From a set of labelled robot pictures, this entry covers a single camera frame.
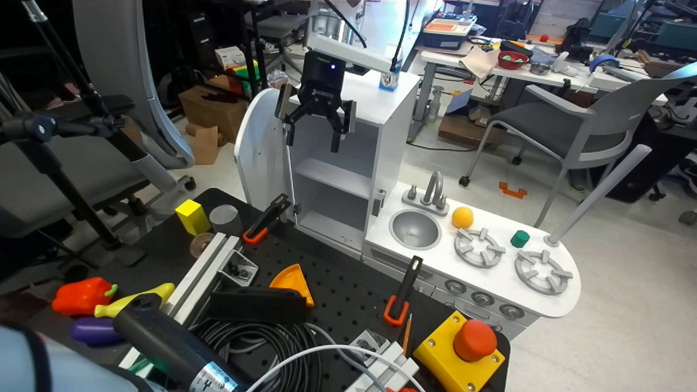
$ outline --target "red button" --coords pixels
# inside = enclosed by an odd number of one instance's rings
[[[486,322],[469,321],[457,332],[453,349],[462,361],[480,361],[496,351],[496,333]]]

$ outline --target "table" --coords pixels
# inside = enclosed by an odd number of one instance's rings
[[[422,88],[420,88],[420,96],[417,102],[415,125],[409,129],[407,142],[415,142],[426,125],[428,102],[429,102],[429,94],[434,90],[435,75],[443,69],[466,71],[459,63],[459,59],[466,53],[469,53],[466,46],[462,46],[456,53],[420,49],[420,59],[428,66],[426,66]],[[587,66],[574,63],[574,69],[577,71],[577,77],[566,77],[566,75],[556,75],[556,71],[532,75],[529,66],[524,66],[519,69],[504,69],[496,66],[490,71],[490,77],[494,77],[494,88],[489,91],[489,96],[483,96],[483,100],[494,104],[496,96],[501,94],[499,90],[505,84],[505,80],[524,80],[524,83],[533,83],[533,84],[545,84],[545,88],[568,88],[574,91],[585,91],[585,94],[614,91],[614,90],[621,90],[624,84],[627,84],[625,80],[605,75],[601,67],[590,75]]]
[[[242,226],[248,226],[260,215],[260,212],[221,189],[207,189],[197,201],[207,212],[218,204],[235,204]],[[149,250],[146,261],[135,267],[111,265],[100,271],[103,276],[117,281],[127,292],[146,290],[161,281],[179,281],[194,261],[187,252],[190,236],[175,215],[142,238],[138,245]],[[279,224],[260,245],[244,249],[244,255],[260,263],[260,274],[252,283],[256,288],[267,288],[282,267],[299,261],[316,299],[312,321],[332,332],[338,342],[349,342],[364,328],[383,333],[392,340],[396,338],[396,332],[382,322],[382,310],[388,294],[392,294],[399,283],[386,278],[358,260],[352,260],[285,224]],[[411,294],[411,310],[411,349],[453,311],[420,292]],[[36,321],[34,327],[100,363],[115,363],[117,358],[129,351],[129,345],[117,345],[114,349],[86,349],[73,342],[67,338],[71,321],[52,314],[51,310],[43,314],[42,322]],[[496,338],[499,351],[508,361],[490,378],[489,390],[505,390],[511,342],[499,333]],[[328,390],[342,390],[342,385],[358,378],[358,372],[335,354],[322,354],[320,363]],[[257,363],[251,366],[251,375],[262,372],[262,367],[256,366]],[[420,375],[418,381],[431,387],[438,385],[429,375]]]

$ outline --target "green button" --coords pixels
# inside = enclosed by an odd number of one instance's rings
[[[529,241],[529,234],[516,231],[514,238],[511,238],[511,244],[516,249],[524,249]]]

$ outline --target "cardboard box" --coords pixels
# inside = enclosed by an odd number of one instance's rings
[[[193,125],[199,127],[218,127],[222,144],[234,144],[246,112],[246,100],[221,102],[207,100],[205,96],[213,94],[205,88],[193,88],[179,94],[183,113]]]
[[[218,159],[218,127],[207,129],[190,121],[185,131],[197,166],[213,166]]]
[[[443,139],[459,142],[466,146],[480,146],[483,131],[486,131],[483,127],[478,127],[466,115],[457,113],[457,115],[443,117],[438,134]],[[504,139],[504,131],[494,129],[486,146],[499,146],[501,139]]]

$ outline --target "yellow case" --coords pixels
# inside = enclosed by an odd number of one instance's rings
[[[203,207],[193,198],[182,203],[175,212],[190,236],[200,236],[211,228]]]
[[[457,332],[465,327],[466,316],[453,311],[429,338],[426,338],[415,351],[420,361],[448,392],[481,390],[489,378],[505,361],[501,351],[494,351],[480,361],[462,361],[456,354],[453,342]]]

